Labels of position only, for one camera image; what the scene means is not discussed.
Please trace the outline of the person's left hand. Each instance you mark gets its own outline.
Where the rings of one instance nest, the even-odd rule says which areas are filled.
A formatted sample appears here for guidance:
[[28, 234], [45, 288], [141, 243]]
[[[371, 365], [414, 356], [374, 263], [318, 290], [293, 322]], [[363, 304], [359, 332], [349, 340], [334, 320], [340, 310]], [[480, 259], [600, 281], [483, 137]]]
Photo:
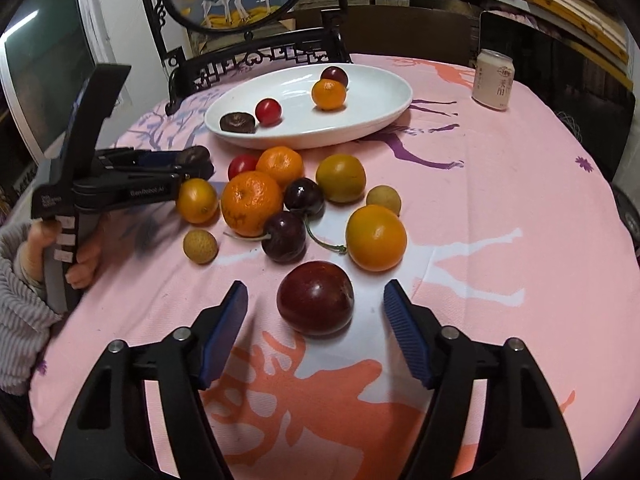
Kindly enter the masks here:
[[[107, 220], [107, 217], [99, 220], [92, 234], [78, 249], [77, 262], [65, 274], [66, 283], [73, 289], [85, 289], [94, 280], [101, 260]], [[18, 254], [20, 267], [28, 284], [44, 289], [43, 254], [61, 232], [61, 223], [54, 220], [38, 220], [30, 226], [26, 243]]]

